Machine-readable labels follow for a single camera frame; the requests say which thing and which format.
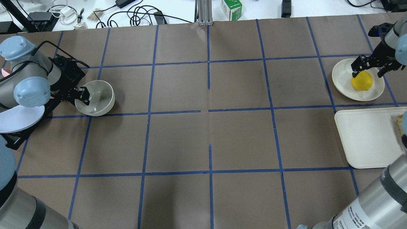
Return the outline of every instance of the bowl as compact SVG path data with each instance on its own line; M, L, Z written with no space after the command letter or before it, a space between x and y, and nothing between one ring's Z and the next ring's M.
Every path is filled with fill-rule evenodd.
M83 114L101 116L108 113L116 100L112 86L103 80L94 80L84 85L89 91L89 105L76 99L75 106Z

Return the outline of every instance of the yellow lemon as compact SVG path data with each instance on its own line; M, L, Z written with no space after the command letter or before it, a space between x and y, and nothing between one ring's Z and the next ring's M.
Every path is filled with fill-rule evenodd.
M352 77L352 86L356 90L369 90L373 85L373 77L367 71L360 72L355 78Z

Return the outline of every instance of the small carton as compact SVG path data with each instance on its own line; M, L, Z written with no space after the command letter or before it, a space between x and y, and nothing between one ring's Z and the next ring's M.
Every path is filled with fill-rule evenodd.
M242 3L240 0L221 0L222 10L229 21L237 21L242 16Z

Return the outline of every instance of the black metal bar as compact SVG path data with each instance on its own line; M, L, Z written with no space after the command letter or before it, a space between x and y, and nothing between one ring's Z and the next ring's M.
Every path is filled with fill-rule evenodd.
M24 14L10 0L0 0L0 3L27 29L29 33L38 32L37 28L31 24Z

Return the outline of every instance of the white plate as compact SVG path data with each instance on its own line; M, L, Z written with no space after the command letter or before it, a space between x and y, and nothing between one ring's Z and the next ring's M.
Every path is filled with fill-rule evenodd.
M8 134L25 130L36 124L44 114L44 106L33 108L18 105L0 113L0 133Z
M383 168L405 148L397 117L407 107L341 110L335 114L346 159L357 169Z
M379 97L384 91L384 79L377 77L379 70L371 68L366 70L373 77L373 85L368 91L359 91L352 86L352 68L350 65L355 59L339 61L332 70L332 80L336 89L349 99L357 101L370 101Z

